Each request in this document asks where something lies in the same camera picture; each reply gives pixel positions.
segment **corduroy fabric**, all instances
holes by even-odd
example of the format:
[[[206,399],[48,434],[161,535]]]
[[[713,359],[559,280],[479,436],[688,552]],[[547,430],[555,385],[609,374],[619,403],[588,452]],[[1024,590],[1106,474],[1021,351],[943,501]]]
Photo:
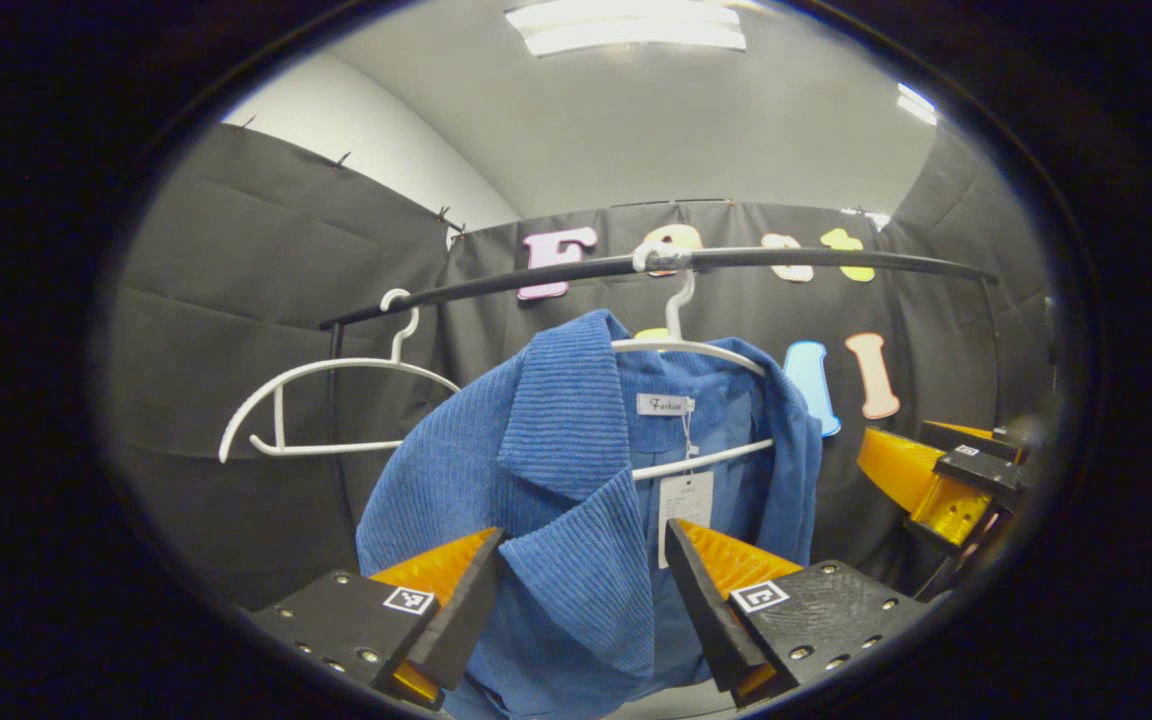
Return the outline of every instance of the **corduroy fabric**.
[[[682,457],[681,419],[632,414],[637,392],[696,397],[703,454],[774,439],[714,467],[712,526],[806,563],[820,430],[801,393],[735,338],[712,344],[763,365],[763,381],[698,354],[614,354],[629,336],[607,310],[536,334],[422,420],[376,484],[356,536],[364,574],[486,526],[508,533],[497,607],[448,694],[457,720],[585,720],[708,677],[657,568],[658,480],[632,479]]]

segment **black curtain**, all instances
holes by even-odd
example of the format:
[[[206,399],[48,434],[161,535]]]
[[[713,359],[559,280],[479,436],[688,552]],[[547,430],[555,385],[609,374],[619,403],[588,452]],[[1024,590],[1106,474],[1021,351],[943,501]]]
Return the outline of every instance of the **black curtain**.
[[[446,253],[445,225],[415,202],[248,129],[212,128],[165,180],[115,288],[106,427],[134,502],[206,589],[256,609],[356,568],[349,525],[389,453],[266,457],[247,437],[273,442],[271,400],[223,465],[221,432],[271,377],[328,357],[317,324],[393,287],[430,287]],[[407,320],[353,325],[343,355],[388,357]],[[422,316],[404,359],[430,364],[435,323]],[[340,442],[401,439],[447,395],[431,384],[340,370],[334,429],[326,374],[298,379],[285,395],[288,442],[333,442],[333,430]]]
[[[877,232],[840,210],[666,202],[499,225],[457,237],[427,210],[331,160],[259,132],[217,127],[164,183],[126,259],[109,346],[113,460],[134,500],[212,591],[262,607],[333,568],[353,568],[353,523],[388,452],[271,458],[247,441],[271,437],[271,403],[238,430],[228,464],[221,430],[238,402],[283,370],[328,356],[317,324],[410,291],[526,267],[524,237],[594,229],[584,258],[631,252],[645,234],[689,223],[705,247],[758,247],[765,233],[802,247],[841,229],[867,250],[957,260],[991,270],[1000,354],[995,365],[978,283],[878,270],[856,282],[814,268],[788,282],[770,268],[700,273],[682,311],[691,340],[736,336],[783,363],[797,341],[826,347],[833,411],[824,438],[813,560],[854,564],[912,592],[940,556],[901,529],[902,511],[855,465],[864,427],[914,435],[919,420],[992,427],[1041,409],[1051,386],[1044,354],[1047,296],[1037,230],[1020,199],[950,129],[941,128],[918,182]],[[631,332],[664,326],[680,278],[571,282],[552,300],[503,291],[422,311],[404,361],[465,386],[508,359],[536,332],[607,306]],[[388,356],[408,314],[349,325],[344,356]],[[882,336],[900,410],[871,420],[846,340]],[[335,424],[326,374],[287,388],[288,441],[401,439],[448,396],[434,382],[387,370],[338,373]]]

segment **clothing tag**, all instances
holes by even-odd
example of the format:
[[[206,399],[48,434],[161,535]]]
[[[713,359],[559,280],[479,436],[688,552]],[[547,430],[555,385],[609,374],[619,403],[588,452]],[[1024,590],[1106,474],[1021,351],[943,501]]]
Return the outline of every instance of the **clothing tag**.
[[[660,478],[660,520],[657,523],[657,566],[664,560],[664,530],[669,518],[682,518],[708,528],[708,513],[714,506],[714,473],[675,475]]]
[[[696,401],[691,397],[639,393],[639,415],[687,415],[695,409]]]

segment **fluorescent light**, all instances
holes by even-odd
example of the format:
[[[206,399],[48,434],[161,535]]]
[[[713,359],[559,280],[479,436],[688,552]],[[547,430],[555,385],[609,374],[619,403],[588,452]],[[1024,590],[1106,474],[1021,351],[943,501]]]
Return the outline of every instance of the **fluorescent light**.
[[[916,94],[916,92],[914,92],[908,85],[905,85],[904,82],[896,83],[896,90],[900,90],[901,94],[903,94],[904,97],[909,97],[910,101],[914,101],[915,105],[919,105],[920,108],[926,109],[929,113],[934,113],[934,111],[937,111],[937,106],[929,103],[927,97],[923,97],[922,94]]]
[[[923,120],[923,122],[929,126],[934,126],[937,123],[937,114],[932,109],[924,108],[924,106],[919,105],[915,100],[910,100],[909,97],[904,97],[903,94],[897,97],[896,105],[899,105],[902,109],[909,109],[909,114]]]
[[[695,0],[552,0],[506,18],[537,56],[622,41],[745,50],[735,10]]]

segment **white plastic hanger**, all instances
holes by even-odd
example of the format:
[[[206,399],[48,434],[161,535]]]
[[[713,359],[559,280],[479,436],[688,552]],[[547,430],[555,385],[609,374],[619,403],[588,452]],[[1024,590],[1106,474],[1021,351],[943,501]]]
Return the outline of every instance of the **white plastic hanger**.
[[[675,255],[677,253],[677,250],[660,242],[644,242],[643,245],[639,245],[634,250],[634,268],[637,270],[637,272],[646,272],[646,259],[649,258],[649,252]],[[666,324],[666,329],[669,333],[668,340],[617,340],[612,342],[612,350],[616,353],[629,353],[635,350],[698,353],[699,355],[708,355],[712,357],[721,357],[723,361],[732,361],[732,363],[736,363],[737,365],[750,370],[750,372],[756,373],[760,378],[767,377],[767,370],[764,370],[763,365],[755,363],[744,355],[733,353],[732,350],[723,350],[722,347],[682,340],[682,324],[679,323],[679,309],[685,305],[696,293],[696,275],[694,270],[682,270],[682,278],[684,278],[682,279],[682,290],[675,293],[675,295],[669,297],[668,302],[664,304],[664,324]],[[750,452],[763,450],[763,448],[767,447],[772,447],[771,438],[760,439],[758,442],[750,442],[749,445],[742,445],[740,447],[732,447],[730,450],[713,452],[713,454],[710,455],[700,455],[699,457],[680,460],[677,462],[666,462],[664,465],[654,465],[653,468],[641,468],[634,470],[634,479],[647,480],[664,477],[664,475],[681,473],[681,471],[684,470],[704,468],[705,465],[713,465],[714,462],[749,455]]]
[[[402,297],[404,295],[411,295],[411,293],[402,290],[402,288],[394,288],[394,290],[385,293],[385,296],[380,300],[380,309],[389,310],[389,303],[396,297]],[[455,382],[449,381],[449,379],[444,378],[444,376],[431,373],[425,367],[417,367],[416,365],[408,365],[407,363],[403,363],[403,340],[410,338],[412,333],[416,332],[417,324],[420,324],[420,310],[412,306],[412,319],[407,324],[406,328],[402,328],[402,331],[394,336],[393,351],[391,353],[388,359],[380,359],[380,357],[343,357],[342,359],[320,359],[317,361],[317,363],[310,363],[301,365],[300,367],[287,370],[287,372],[270,379],[268,382],[263,384],[257,392],[253,392],[251,396],[248,396],[247,400],[243,401],[242,406],[238,406],[238,410],[234,414],[233,418],[229,418],[229,424],[225,425],[225,434],[220,438],[220,461],[225,462],[229,457],[229,446],[234,441],[234,434],[238,432],[238,425],[242,425],[243,419],[245,419],[247,415],[252,411],[257,402],[264,400],[271,392],[274,393],[274,445],[270,446],[270,444],[266,444],[259,437],[256,437],[255,434],[251,435],[252,446],[256,446],[257,450],[264,452],[265,455],[333,455],[340,454],[340,452],[389,450],[391,448],[402,445],[403,441],[399,439],[397,441],[356,442],[349,445],[288,446],[283,433],[283,386],[285,384],[294,381],[294,379],[320,372],[320,370],[332,370],[335,367],[388,367],[392,370],[402,370],[404,373],[417,374],[422,378],[429,378],[431,381],[442,384],[444,387],[449,388],[452,392],[461,392],[461,388],[457,387]]]

